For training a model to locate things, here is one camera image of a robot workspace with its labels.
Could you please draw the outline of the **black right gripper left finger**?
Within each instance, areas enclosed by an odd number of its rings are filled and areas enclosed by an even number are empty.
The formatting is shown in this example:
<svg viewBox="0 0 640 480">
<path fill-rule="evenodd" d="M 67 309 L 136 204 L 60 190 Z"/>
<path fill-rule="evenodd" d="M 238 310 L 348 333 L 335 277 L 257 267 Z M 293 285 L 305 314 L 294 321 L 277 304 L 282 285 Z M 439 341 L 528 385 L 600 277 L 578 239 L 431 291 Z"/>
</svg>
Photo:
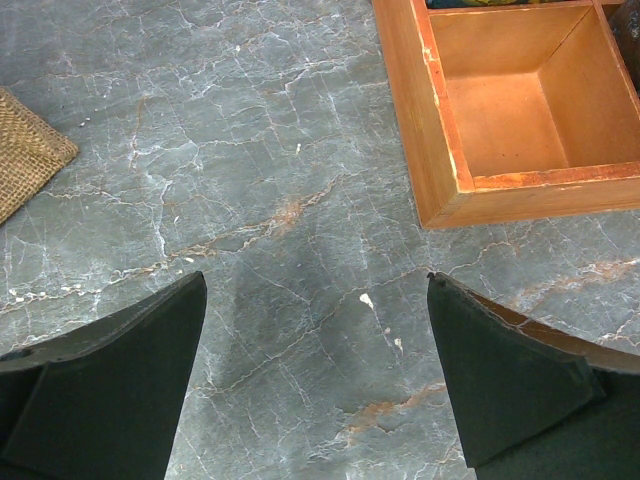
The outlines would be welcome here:
<svg viewBox="0 0 640 480">
<path fill-rule="evenodd" d="M 4 479 L 162 479 L 206 311 L 186 275 L 1 357 Z"/>
</svg>

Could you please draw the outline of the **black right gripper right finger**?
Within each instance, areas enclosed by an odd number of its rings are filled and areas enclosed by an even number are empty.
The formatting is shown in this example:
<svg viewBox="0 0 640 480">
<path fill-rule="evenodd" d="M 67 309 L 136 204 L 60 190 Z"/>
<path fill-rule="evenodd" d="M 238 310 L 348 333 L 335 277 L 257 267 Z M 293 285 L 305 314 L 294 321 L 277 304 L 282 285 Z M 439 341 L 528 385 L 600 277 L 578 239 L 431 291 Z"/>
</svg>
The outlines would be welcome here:
<svg viewBox="0 0 640 480">
<path fill-rule="evenodd" d="M 639 358 L 495 303 L 444 273 L 428 311 L 466 465 L 480 479 L 635 479 Z"/>
</svg>

